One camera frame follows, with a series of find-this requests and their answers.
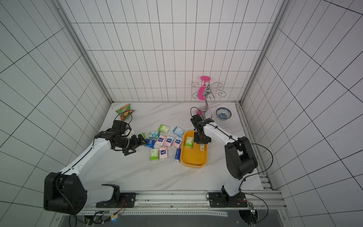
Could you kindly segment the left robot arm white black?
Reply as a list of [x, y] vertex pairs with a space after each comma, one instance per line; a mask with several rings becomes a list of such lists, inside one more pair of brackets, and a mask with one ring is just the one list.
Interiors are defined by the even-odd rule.
[[84, 207], [117, 208], [123, 203], [120, 187], [104, 183], [86, 187], [86, 177], [94, 165], [109, 151], [133, 154], [147, 144], [142, 134], [132, 134], [129, 123], [114, 120], [111, 128], [100, 131], [91, 144], [68, 166], [49, 173], [44, 180], [43, 208], [46, 211], [76, 215]]

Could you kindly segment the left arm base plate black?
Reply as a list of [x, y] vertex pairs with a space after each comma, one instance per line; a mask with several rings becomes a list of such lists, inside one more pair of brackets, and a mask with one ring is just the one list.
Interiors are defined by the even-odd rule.
[[96, 204], [97, 208], [133, 208], [136, 199], [136, 193], [119, 193], [113, 195], [108, 201], [102, 201]]

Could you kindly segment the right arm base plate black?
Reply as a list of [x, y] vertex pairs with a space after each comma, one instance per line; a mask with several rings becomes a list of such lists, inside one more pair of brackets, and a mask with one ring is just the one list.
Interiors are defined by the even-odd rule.
[[222, 192], [208, 192], [206, 198], [211, 208], [247, 208], [249, 206], [244, 193], [231, 197]]

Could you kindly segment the light blue tissue pack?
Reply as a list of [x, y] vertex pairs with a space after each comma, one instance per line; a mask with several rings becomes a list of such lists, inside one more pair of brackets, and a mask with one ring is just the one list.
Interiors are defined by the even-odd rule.
[[182, 137], [182, 136], [183, 136], [183, 134], [184, 134], [184, 132], [185, 132], [185, 130], [184, 130], [184, 129], [182, 129], [182, 128], [180, 128], [180, 127], [178, 127], [178, 126], [176, 126], [176, 127], [173, 129], [173, 133], [174, 133], [175, 135], [177, 135], [178, 137]]

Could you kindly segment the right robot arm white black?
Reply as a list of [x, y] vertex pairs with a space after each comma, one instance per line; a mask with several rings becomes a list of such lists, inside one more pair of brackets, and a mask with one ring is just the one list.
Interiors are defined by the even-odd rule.
[[241, 187], [258, 167], [249, 139], [233, 136], [212, 119], [203, 119], [199, 114], [191, 117], [191, 123], [195, 129], [195, 143], [204, 145], [215, 141], [224, 148], [229, 176], [220, 193], [208, 193], [210, 207], [247, 207]]

